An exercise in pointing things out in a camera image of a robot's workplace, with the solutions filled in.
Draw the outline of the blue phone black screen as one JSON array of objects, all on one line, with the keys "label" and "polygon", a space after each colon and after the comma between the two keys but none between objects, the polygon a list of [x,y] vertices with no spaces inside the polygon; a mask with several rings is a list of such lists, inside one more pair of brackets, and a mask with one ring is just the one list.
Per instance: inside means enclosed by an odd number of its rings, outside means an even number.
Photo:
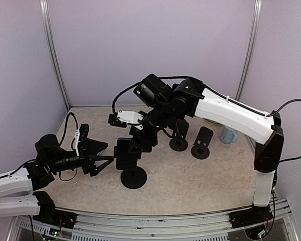
[{"label": "blue phone black screen", "polygon": [[128,152],[129,138],[118,138],[114,147],[114,157],[116,158],[116,168],[122,171],[135,170],[137,167],[137,155]]}]

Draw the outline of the black pole phone stand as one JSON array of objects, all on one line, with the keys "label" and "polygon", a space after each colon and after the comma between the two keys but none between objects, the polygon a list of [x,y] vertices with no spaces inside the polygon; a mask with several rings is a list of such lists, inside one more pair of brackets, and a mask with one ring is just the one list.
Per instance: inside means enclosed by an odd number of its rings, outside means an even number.
[{"label": "black pole phone stand", "polygon": [[[141,158],[141,153],[133,153],[137,155],[137,162]],[[121,183],[128,189],[141,188],[147,181],[147,174],[145,170],[139,166],[135,170],[122,171]]]}]

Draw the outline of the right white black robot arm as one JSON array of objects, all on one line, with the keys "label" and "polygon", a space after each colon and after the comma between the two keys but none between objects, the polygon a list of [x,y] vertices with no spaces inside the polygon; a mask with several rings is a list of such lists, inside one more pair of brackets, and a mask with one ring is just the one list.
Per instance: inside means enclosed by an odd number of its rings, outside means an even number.
[{"label": "right white black robot arm", "polygon": [[137,83],[134,93],[148,106],[141,120],[134,120],[128,151],[151,152],[157,145],[157,134],[179,117],[209,119],[235,129],[255,141],[255,190],[247,219],[257,223],[266,215],[273,179],[278,168],[284,134],[281,118],[276,112],[268,113],[224,96],[193,77],[180,77],[180,84],[170,87],[164,77],[149,74]]}]

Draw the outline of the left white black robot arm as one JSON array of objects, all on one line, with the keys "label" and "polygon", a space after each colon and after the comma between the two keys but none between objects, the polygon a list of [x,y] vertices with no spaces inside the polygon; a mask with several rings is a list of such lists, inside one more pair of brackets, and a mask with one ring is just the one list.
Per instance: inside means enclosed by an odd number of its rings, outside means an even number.
[{"label": "left white black robot arm", "polygon": [[87,137],[78,138],[74,151],[60,147],[54,134],[44,135],[36,144],[37,157],[12,172],[0,175],[0,218],[20,215],[39,216],[49,223],[60,218],[54,201],[42,189],[54,176],[66,170],[81,168],[91,177],[99,174],[114,160],[101,152],[108,147]]}]

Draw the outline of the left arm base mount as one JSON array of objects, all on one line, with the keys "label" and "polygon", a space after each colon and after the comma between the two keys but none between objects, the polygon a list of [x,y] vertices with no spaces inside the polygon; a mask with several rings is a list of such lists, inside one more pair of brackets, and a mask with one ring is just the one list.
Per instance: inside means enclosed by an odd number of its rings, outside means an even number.
[{"label": "left arm base mount", "polygon": [[52,207],[41,207],[39,214],[33,216],[36,221],[69,229],[74,228],[76,218],[77,214],[74,212],[62,211]]}]

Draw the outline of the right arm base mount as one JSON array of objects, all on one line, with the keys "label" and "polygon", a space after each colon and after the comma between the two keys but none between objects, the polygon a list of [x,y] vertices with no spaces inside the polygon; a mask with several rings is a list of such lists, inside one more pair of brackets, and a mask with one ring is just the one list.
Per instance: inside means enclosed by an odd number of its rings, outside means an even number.
[{"label": "right arm base mount", "polygon": [[252,208],[231,212],[229,214],[233,229],[254,225],[273,219],[271,210],[253,210]]}]

